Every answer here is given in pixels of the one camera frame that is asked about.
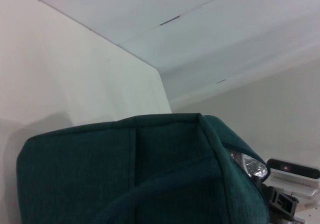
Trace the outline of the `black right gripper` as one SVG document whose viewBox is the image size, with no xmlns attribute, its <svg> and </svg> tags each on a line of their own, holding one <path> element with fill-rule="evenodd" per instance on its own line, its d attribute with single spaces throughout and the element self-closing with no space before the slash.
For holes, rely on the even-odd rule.
<svg viewBox="0 0 320 224">
<path fill-rule="evenodd" d="M 261 192 L 269 209 L 270 220 L 293 220 L 299 200 L 273 186 L 261 185 Z"/>
</svg>

